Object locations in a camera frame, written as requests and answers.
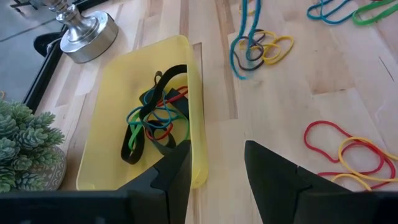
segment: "wooden tabletop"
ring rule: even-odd
[[[63,55],[38,108],[55,113],[54,125],[66,136],[62,189],[75,189],[104,66],[117,55],[176,34],[188,37],[201,62],[209,160],[207,182],[191,191],[187,223],[261,223],[244,165],[248,139],[312,172],[342,171],[303,143],[307,125],[324,119],[398,154],[398,13],[369,27],[351,20],[328,26],[306,17],[315,2],[263,1],[258,28],[292,35],[295,43],[283,61],[261,67],[245,81],[234,77],[228,62],[229,43],[240,26],[238,0],[109,0],[90,9],[115,19],[118,38],[89,63],[77,65]],[[351,1],[335,17],[368,3]],[[334,158],[343,139],[325,126],[309,136]],[[354,149],[345,158],[357,170],[378,165],[367,150]],[[384,167],[377,176],[389,172]],[[338,183],[362,190],[352,180]],[[381,190],[397,189],[398,184],[388,184]]]

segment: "red rubber band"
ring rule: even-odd
[[[304,138],[304,144],[305,144],[309,149],[311,149],[311,150],[313,150],[313,151],[315,151],[315,152],[318,152],[318,153],[322,154],[323,156],[325,156],[325,157],[326,157],[330,162],[332,162],[332,163],[339,163],[339,160],[338,160],[338,159],[333,159],[333,158],[332,158],[329,154],[327,154],[325,151],[323,151],[323,150],[321,150],[321,149],[319,149],[319,148],[317,148],[317,147],[315,147],[315,146],[312,146],[312,145],[310,145],[310,144],[308,143],[308,141],[307,141],[307,136],[308,136],[308,133],[309,133],[310,129],[311,129],[312,127],[314,127],[315,125],[318,125],[318,124],[327,124],[327,125],[330,125],[330,126],[336,128],[339,132],[341,132],[342,134],[344,134],[345,136],[347,136],[347,137],[349,137],[349,138],[352,137],[352,135],[348,134],[346,131],[342,130],[337,124],[332,123],[332,122],[330,122],[330,121],[314,121],[314,122],[312,122],[312,123],[310,123],[310,124],[308,125],[308,127],[306,128],[306,130],[305,130],[305,132],[304,132],[304,137],[303,137],[303,138]],[[376,146],[373,146],[372,144],[369,144],[369,143],[367,143],[367,142],[355,141],[355,142],[353,142],[353,143],[347,145],[347,146],[343,149],[343,151],[342,151],[341,153],[344,154],[344,152],[345,152],[346,150],[350,149],[352,146],[365,146],[365,147],[367,147],[368,149],[372,150],[372,152],[376,153],[376,154],[380,157],[380,163],[379,163],[379,165],[378,165],[377,168],[375,168],[374,170],[371,170],[371,171],[360,172],[361,174],[369,175],[369,174],[373,174],[373,173],[376,173],[376,172],[380,171],[381,168],[383,167],[384,161],[385,161],[385,162],[387,162],[387,164],[388,164],[388,166],[390,167],[390,170],[391,170],[390,178],[395,178],[395,176],[396,176],[396,168],[394,167],[394,165],[393,165],[393,163],[391,162],[391,160],[390,160],[387,156],[385,156]],[[320,173],[318,173],[318,175],[320,175],[320,176],[324,176],[324,175],[338,175],[338,174],[352,174],[352,173],[345,173],[345,172],[320,172]],[[374,186],[372,186],[371,188],[372,188],[372,189],[377,189],[377,188],[382,187],[382,186],[384,186],[384,185],[386,185],[386,184],[388,184],[388,183],[389,183],[389,182],[383,182],[383,183],[381,183],[381,184],[374,185]]]
[[[170,132],[172,131],[172,129],[173,129],[173,123],[170,123],[170,125],[169,125],[168,128],[166,129],[166,132],[165,132],[163,135],[161,135],[160,137],[155,138],[155,140],[161,140],[161,139],[163,139],[163,138],[166,138],[166,136],[170,134]],[[145,129],[145,134],[146,134],[146,136],[147,136],[150,140],[154,140],[154,138],[150,135],[150,132],[149,132],[148,129]]]
[[[180,88],[177,89],[177,91],[180,91],[180,90],[182,90],[182,89],[184,89],[184,88],[187,89],[188,87],[187,87],[187,86],[181,86]],[[188,93],[188,90],[185,90],[184,92],[180,93],[179,95],[177,95],[177,96],[175,96],[175,97],[171,97],[170,99],[166,100],[166,104],[167,104],[167,103],[174,102],[174,101],[176,101],[176,100],[178,100],[178,99],[183,98],[187,93]],[[159,102],[157,102],[157,105],[156,105],[156,106],[163,106],[163,101],[160,100]]]

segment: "plastic bin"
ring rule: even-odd
[[[192,46],[184,36],[178,35],[121,55],[105,67],[76,180],[78,190],[118,189],[163,157],[148,139],[140,161],[134,165],[124,162],[120,152],[127,129],[126,115],[141,105],[139,96],[154,86],[156,71],[165,72],[178,64],[187,64],[188,73],[171,79],[166,91],[188,85],[192,142],[191,188],[197,188],[205,182],[208,163],[202,81]],[[176,143],[185,135],[186,125],[183,122],[174,122],[172,134]]]

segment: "succulent plant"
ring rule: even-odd
[[[34,116],[22,103],[0,100],[0,193],[44,189],[43,178],[31,170],[60,159],[53,147],[65,136],[50,127],[54,119],[49,112]]]

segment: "rubber band pile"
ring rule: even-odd
[[[273,65],[273,64],[280,62],[290,52],[290,50],[293,47],[293,43],[294,43],[294,39],[291,36],[284,35],[284,36],[277,37],[276,34],[273,32],[269,32],[269,31],[262,30],[262,29],[257,29],[257,24],[258,24],[258,20],[259,20],[259,16],[260,16],[260,11],[261,11],[261,0],[256,0],[256,9],[248,12],[248,4],[252,1],[253,0],[243,0],[242,4],[239,6],[239,13],[242,15],[241,28],[239,30],[239,34],[238,34],[237,38],[235,38],[232,41],[231,48],[229,51],[229,62],[231,64],[231,68],[232,68],[235,76],[240,80],[247,80],[250,77],[242,76],[239,74],[239,72],[236,69],[235,64],[234,64],[234,56],[237,58],[238,66],[241,70],[244,70],[246,72],[251,72],[251,71],[258,69],[263,64]],[[254,15],[252,27],[249,31],[248,36],[243,36],[243,33],[246,30],[247,17],[252,16],[252,15]],[[256,34],[262,34],[262,35],[260,36],[260,38],[254,39],[254,36]],[[270,43],[263,44],[262,41],[266,38],[266,35],[271,35],[273,37],[273,40]],[[281,54],[281,51],[282,51],[281,46],[277,44],[282,40],[290,41],[289,48],[283,54]],[[246,59],[249,62],[248,67],[242,66],[241,60],[239,59],[238,54],[235,52],[235,47],[237,44],[239,44],[239,48],[241,50],[246,49]],[[278,49],[277,54],[273,57],[266,57],[267,53],[269,53],[270,49],[272,49],[272,48]],[[258,56],[253,58],[251,50],[258,50],[259,51]],[[257,63],[257,65],[252,65],[252,62],[256,62],[258,60],[260,60],[260,61]]]
[[[186,72],[187,65],[176,65],[164,74],[162,72],[155,74],[154,87],[140,96],[142,106],[134,108],[126,117],[128,127],[121,150],[121,157],[124,161],[130,164],[139,161],[144,150],[145,136],[163,155],[172,152],[178,146],[170,132],[174,127],[173,121],[178,119],[183,119],[186,122],[184,140],[188,140],[190,132],[189,111],[188,99],[185,97],[188,93],[188,87],[181,86],[176,90],[172,88],[168,93],[164,90],[171,78]],[[169,108],[168,104],[174,106],[176,110]],[[158,110],[166,111],[167,117],[159,116],[156,113]],[[165,133],[156,137],[155,132],[158,129],[165,131]],[[168,140],[165,145],[158,142],[158,140],[166,137]]]
[[[329,126],[334,127],[335,129],[337,129],[340,133],[344,134],[347,139],[345,139],[343,142],[341,142],[339,149],[338,149],[338,159],[333,159],[329,154],[327,154],[325,151],[312,146],[311,144],[308,143],[308,134],[310,132],[310,130],[318,125],[318,124],[326,124]],[[304,144],[311,150],[318,152],[320,154],[322,154],[323,156],[325,156],[330,162],[332,163],[342,163],[342,165],[348,169],[350,171],[350,173],[348,172],[321,172],[318,173],[318,175],[320,176],[326,176],[326,175],[335,175],[334,178],[332,178],[332,182],[334,182],[336,179],[341,178],[341,177],[351,177],[355,180],[357,180],[360,184],[362,184],[366,190],[371,191],[372,189],[377,189],[380,188],[386,184],[388,184],[389,182],[398,182],[398,179],[395,178],[396,177],[396,168],[394,167],[393,163],[391,162],[390,159],[393,159],[395,161],[398,161],[398,156],[394,156],[386,151],[383,151],[381,149],[379,149],[377,146],[375,146],[372,141],[366,139],[366,138],[362,138],[362,137],[357,137],[357,136],[352,136],[350,134],[348,134],[346,131],[342,130],[337,124],[332,123],[330,121],[315,121],[312,122],[308,125],[308,127],[306,128],[305,132],[304,132]],[[347,146],[345,146],[345,144],[347,142],[352,141],[350,144],[348,144]],[[348,150],[351,149],[353,146],[365,146],[366,148],[370,149],[372,152],[374,152],[375,154],[377,154],[380,157],[380,163],[378,165],[377,168],[370,170],[370,171],[366,171],[366,172],[358,172],[354,169],[352,169],[343,159],[343,154]],[[389,179],[383,179],[383,178],[377,178],[377,177],[371,177],[369,176],[370,174],[375,174],[378,171],[381,170],[381,168],[383,167],[384,163],[387,163],[387,165],[390,167],[391,170],[391,175]],[[377,184],[377,185],[373,185],[373,186],[369,186],[365,181],[363,181],[362,179],[366,179],[366,180],[375,180],[375,181],[380,181],[382,183]]]
[[[395,0],[382,0],[382,1],[373,1],[372,3],[359,7],[357,10],[349,13],[347,16],[343,17],[340,20],[332,21],[329,20],[328,17],[333,15],[335,12],[340,10],[345,4],[349,3],[351,0],[344,0],[340,5],[338,5],[336,8],[332,9],[330,12],[324,14],[324,9],[323,7],[326,6],[327,4],[331,3],[333,0],[320,0],[318,4],[315,4],[313,6],[310,6],[307,9],[307,17],[309,19],[313,20],[322,20],[323,22],[330,24],[330,25],[336,25],[336,24],[341,24],[342,22],[348,20],[349,18],[353,19],[354,24],[357,26],[366,26],[370,25],[374,22],[379,21],[380,19],[383,19],[387,16],[390,16],[392,13],[398,11],[398,4],[395,4],[394,6],[391,6],[390,8],[386,9],[385,11],[381,12],[380,14],[368,19],[368,20],[362,20],[359,17],[359,14],[368,12],[372,9],[376,9],[378,7],[384,6],[386,4],[392,3]],[[314,16],[311,14],[311,12],[315,9],[320,8],[319,16]]]

